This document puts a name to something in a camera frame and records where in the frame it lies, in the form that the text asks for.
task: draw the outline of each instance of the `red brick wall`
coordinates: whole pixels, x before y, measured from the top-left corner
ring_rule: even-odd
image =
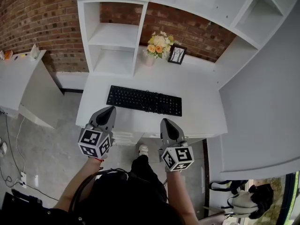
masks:
[[[130,3],[102,3],[104,23],[139,24],[142,6]],[[187,47],[187,54],[216,62],[236,37],[227,29],[194,14],[149,3],[140,44],[146,45],[153,32],[164,31]]]
[[[88,71],[76,0],[0,0],[0,17],[0,49],[22,53],[36,43],[48,50],[48,70]]]
[[[139,24],[142,6],[105,3],[102,22]],[[141,44],[153,31],[173,34],[187,53],[215,62],[235,35],[226,29],[172,7],[149,3]],[[30,51],[33,44],[47,53],[49,71],[88,71],[80,34],[76,0],[0,0],[0,49]]]

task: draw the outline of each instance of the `picture frame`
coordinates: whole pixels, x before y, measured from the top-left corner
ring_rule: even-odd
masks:
[[[174,44],[171,48],[170,56],[168,62],[175,63],[175,64],[182,64],[183,58],[187,52],[186,47],[179,46]]]

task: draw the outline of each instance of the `power outlet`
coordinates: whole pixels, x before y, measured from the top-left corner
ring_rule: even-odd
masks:
[[[26,186],[26,174],[21,172],[21,183],[23,184],[22,187],[23,188],[27,188]]]

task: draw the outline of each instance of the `shoe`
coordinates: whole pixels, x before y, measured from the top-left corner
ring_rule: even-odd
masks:
[[[146,155],[148,156],[148,147],[146,145],[141,145],[139,148],[139,156]]]

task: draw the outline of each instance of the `white side table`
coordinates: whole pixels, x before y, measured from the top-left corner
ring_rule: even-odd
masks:
[[[55,128],[63,95],[42,62],[45,52],[34,61],[24,52],[0,62],[0,110]]]

